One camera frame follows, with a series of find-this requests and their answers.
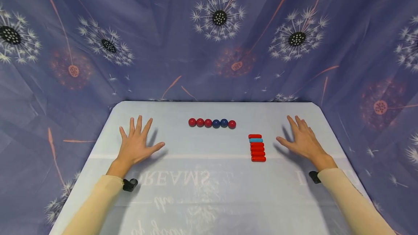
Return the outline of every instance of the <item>left hand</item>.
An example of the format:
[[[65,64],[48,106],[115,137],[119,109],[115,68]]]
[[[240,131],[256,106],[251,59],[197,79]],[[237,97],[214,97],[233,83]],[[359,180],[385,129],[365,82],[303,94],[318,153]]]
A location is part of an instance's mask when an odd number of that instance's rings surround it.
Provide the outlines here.
[[[122,127],[119,127],[120,135],[122,136],[122,145],[116,160],[132,166],[133,164],[143,161],[157,150],[164,147],[164,142],[160,142],[152,147],[147,147],[146,140],[151,124],[152,118],[148,120],[144,130],[141,132],[142,116],[138,117],[136,127],[134,126],[134,119],[131,118],[129,136],[126,135]]]

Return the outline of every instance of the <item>blue backdrop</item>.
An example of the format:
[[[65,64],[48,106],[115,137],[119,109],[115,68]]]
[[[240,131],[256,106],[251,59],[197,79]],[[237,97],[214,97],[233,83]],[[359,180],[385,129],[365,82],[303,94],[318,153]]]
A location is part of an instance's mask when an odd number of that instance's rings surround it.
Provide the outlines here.
[[[0,2],[0,234],[49,232],[122,100],[312,101],[417,234],[418,0]]]

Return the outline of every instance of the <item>sleeve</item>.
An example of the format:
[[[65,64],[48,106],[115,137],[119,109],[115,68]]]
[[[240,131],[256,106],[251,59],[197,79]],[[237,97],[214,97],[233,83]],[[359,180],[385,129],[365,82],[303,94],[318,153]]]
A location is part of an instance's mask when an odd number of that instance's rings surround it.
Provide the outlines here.
[[[347,221],[353,235],[395,235],[360,192],[352,185],[341,169],[325,169],[318,174]]]
[[[103,175],[90,196],[74,215],[63,235],[96,235],[100,233],[107,212],[121,191],[123,181],[119,177]]]

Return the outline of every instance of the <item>right hand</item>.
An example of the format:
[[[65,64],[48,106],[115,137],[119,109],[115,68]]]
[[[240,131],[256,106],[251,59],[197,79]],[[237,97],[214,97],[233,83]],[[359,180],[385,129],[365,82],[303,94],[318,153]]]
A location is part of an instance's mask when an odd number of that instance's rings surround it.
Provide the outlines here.
[[[296,116],[296,124],[290,116],[287,116],[287,119],[291,125],[295,141],[289,142],[283,137],[278,136],[276,137],[276,140],[280,142],[281,145],[292,152],[309,159],[319,172],[327,168],[337,168],[333,158],[322,149],[314,132],[308,127],[305,120],[300,120],[300,118]]]

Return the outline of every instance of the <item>white dandelion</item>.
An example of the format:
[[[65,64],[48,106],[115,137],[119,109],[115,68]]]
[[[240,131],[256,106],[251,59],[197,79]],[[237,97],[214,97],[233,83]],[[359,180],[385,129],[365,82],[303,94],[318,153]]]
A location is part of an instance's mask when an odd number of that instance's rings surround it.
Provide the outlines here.
[[[105,59],[117,65],[129,66],[133,64],[135,56],[128,45],[121,42],[121,37],[112,29],[102,29],[97,21],[79,17],[78,27],[80,35],[85,37],[89,48],[95,54],[101,54]]]
[[[413,134],[410,139],[414,145],[418,145],[418,133]]]
[[[325,33],[323,29],[328,25],[328,18],[317,20],[313,9],[305,9],[303,13],[294,10],[287,15],[286,23],[276,29],[275,37],[269,46],[270,56],[288,62],[300,59],[303,54],[309,53],[321,45]]]
[[[247,14],[237,0],[200,0],[194,8],[190,15],[193,29],[215,42],[236,37],[242,26],[240,20]]]
[[[28,28],[25,17],[19,13],[10,14],[0,3],[0,62],[19,64],[38,61],[42,48],[35,32]]]
[[[399,183],[398,180],[396,180],[396,177],[393,176],[392,174],[390,175],[389,179],[391,183],[393,183],[395,186],[401,185],[401,186],[404,186],[405,188],[408,188],[408,186]]]
[[[45,220],[47,224],[53,225],[55,221],[57,221],[58,215],[68,199],[72,189],[74,188],[74,184],[77,181],[80,172],[76,172],[74,178],[66,182],[62,188],[62,194],[59,198],[50,201],[49,204],[45,207]]]
[[[114,82],[114,81],[116,81],[117,80],[117,78],[116,77],[112,77],[110,74],[109,74],[109,79],[107,79],[109,82]]]
[[[413,73],[418,71],[418,15],[410,20],[410,26],[399,33],[401,43],[394,50],[398,54],[398,65],[403,65]]]
[[[406,156],[413,164],[418,164],[418,150],[416,148],[408,147]]]
[[[294,95],[283,95],[282,93],[278,93],[274,98],[270,99],[269,102],[275,103],[284,103],[284,102],[293,102],[297,98]]]
[[[275,77],[275,78],[280,78],[284,72],[285,72],[285,71],[283,71],[281,74],[275,74],[275,75],[274,75],[274,77]]]
[[[374,158],[374,153],[378,152],[379,150],[371,150],[369,147],[366,149],[366,153],[370,155],[370,157]]]
[[[376,202],[375,200],[373,200],[373,206],[378,212],[381,213],[383,211],[382,207],[380,206],[380,203]]]

